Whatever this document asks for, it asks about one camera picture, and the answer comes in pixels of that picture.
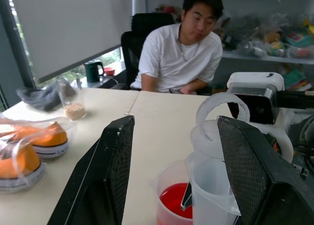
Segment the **glass jar with grains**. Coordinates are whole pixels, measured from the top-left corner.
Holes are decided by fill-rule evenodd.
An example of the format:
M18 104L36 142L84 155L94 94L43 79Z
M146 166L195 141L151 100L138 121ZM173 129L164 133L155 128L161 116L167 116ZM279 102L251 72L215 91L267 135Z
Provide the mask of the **glass jar with grains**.
M72 121L85 117L80 79L74 80L74 85L71 85L65 78L60 78L56 81L56 87L65 115Z

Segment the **man in white t-shirt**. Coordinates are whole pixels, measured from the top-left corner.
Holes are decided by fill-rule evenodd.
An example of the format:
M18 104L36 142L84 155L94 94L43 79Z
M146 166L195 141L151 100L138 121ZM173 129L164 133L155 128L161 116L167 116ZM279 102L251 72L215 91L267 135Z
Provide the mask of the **man in white t-shirt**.
M222 0L184 0L180 23L146 37L131 89L194 94L209 85L223 53L213 31L223 9Z

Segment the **white shelf with bagged toys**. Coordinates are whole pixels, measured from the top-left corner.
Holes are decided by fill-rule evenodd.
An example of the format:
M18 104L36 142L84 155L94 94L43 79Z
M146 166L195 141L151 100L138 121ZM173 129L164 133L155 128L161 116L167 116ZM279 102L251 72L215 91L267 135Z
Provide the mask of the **white shelf with bagged toys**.
M314 90L314 0L223 0L224 56L216 82L234 72L277 72L287 90Z

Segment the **clear cup with red liquid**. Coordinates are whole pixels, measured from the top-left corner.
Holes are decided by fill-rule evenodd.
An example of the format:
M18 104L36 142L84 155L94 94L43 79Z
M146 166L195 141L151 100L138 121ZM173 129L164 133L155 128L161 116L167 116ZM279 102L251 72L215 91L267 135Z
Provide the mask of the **clear cup with red liquid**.
M157 195L157 225L193 225L192 208L181 209L188 181L184 160L179 160L168 164L150 182Z

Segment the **empty translucent measuring cup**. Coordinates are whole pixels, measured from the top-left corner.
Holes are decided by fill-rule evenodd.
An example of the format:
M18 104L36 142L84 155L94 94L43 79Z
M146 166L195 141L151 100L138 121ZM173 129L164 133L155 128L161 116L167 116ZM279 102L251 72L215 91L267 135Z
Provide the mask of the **empty translucent measuring cup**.
M241 213L225 162L192 153L185 165L191 184L193 225L236 225Z

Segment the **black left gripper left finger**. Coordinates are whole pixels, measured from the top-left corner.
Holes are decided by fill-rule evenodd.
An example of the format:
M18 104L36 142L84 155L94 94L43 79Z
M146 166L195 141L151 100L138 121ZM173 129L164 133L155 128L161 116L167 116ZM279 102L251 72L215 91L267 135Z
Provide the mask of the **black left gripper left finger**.
M107 125L76 164L48 225L122 225L135 119Z

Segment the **dark window frame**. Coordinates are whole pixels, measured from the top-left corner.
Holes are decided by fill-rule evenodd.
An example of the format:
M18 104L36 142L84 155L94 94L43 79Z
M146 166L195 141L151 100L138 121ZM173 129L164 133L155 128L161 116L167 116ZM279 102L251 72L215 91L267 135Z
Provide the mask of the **dark window frame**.
M0 102L5 109L20 102L16 89L35 87L12 13L12 3L11 0L0 0Z

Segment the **black office chair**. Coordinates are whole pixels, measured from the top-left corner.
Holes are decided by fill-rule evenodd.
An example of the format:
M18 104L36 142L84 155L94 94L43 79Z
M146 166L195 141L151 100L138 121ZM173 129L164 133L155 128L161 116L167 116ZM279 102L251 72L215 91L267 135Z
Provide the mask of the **black office chair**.
M121 36L122 52L125 59L126 83L117 84L113 89L129 90L138 74L138 64L146 37L153 30L175 23L170 13L138 13L132 17L131 31Z

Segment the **grey cloth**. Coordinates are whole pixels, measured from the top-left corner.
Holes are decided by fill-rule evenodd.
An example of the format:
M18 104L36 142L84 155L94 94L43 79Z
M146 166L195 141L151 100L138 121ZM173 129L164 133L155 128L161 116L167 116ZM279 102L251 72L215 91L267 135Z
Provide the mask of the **grey cloth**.
M16 89L20 99L40 111L49 112L62 104L62 99L76 95L70 83L61 78L48 85L45 89L21 87Z

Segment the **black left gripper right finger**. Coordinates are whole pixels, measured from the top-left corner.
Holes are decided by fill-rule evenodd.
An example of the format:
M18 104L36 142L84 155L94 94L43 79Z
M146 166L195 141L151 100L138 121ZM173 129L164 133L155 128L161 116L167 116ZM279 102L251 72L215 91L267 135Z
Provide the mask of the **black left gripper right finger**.
M243 225L314 225L314 185L254 126L217 120L228 179Z

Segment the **bagged orange cake, front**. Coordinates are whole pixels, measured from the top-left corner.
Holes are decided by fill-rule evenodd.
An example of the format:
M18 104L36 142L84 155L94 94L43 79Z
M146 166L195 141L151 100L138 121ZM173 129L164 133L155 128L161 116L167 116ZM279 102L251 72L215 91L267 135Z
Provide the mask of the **bagged orange cake, front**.
M31 188L43 175L44 166L31 143L0 140L0 192Z

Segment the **white roller blind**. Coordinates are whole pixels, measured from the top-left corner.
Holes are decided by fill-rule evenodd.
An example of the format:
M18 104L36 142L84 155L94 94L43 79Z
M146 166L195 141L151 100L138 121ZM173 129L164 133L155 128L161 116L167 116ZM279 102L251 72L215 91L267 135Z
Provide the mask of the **white roller blind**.
M100 56L131 28L132 0L13 0L39 82Z

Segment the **dark green electric kettle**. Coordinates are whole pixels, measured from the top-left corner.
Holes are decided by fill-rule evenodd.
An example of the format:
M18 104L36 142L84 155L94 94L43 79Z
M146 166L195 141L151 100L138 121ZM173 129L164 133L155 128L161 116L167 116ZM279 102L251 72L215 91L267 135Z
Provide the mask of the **dark green electric kettle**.
M97 83L104 76L104 66L100 60L91 60L84 64L88 83Z

